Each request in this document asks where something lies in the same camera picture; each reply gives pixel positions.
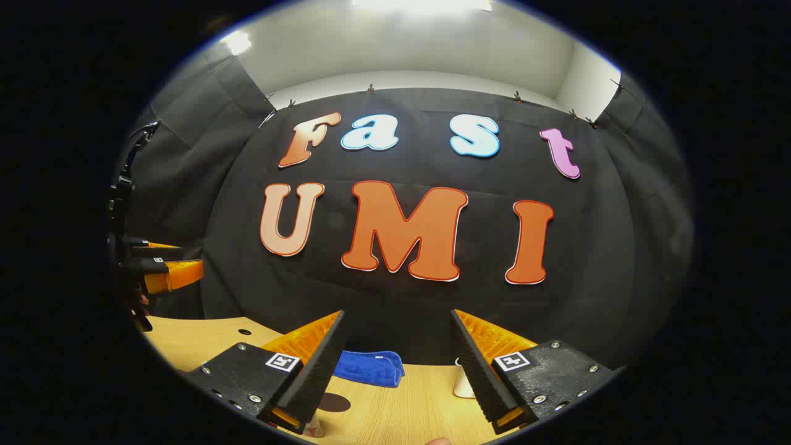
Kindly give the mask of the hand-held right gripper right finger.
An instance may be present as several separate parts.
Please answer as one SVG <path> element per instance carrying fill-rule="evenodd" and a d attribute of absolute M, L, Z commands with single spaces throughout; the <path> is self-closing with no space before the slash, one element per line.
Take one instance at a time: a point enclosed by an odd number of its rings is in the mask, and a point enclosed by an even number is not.
<path fill-rule="evenodd" d="M 451 320 L 458 363 L 496 434 L 559 416 L 625 370 L 566 341 L 536 343 L 458 309 Z"/>

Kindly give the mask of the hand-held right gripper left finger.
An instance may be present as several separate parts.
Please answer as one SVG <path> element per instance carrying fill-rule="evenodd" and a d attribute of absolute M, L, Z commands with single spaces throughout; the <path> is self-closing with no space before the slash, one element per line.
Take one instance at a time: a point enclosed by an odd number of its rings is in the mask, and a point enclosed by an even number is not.
<path fill-rule="evenodd" d="M 238 342 L 187 380 L 249 417 L 302 434 L 344 349 L 344 319 L 339 310 L 263 346 Z"/>

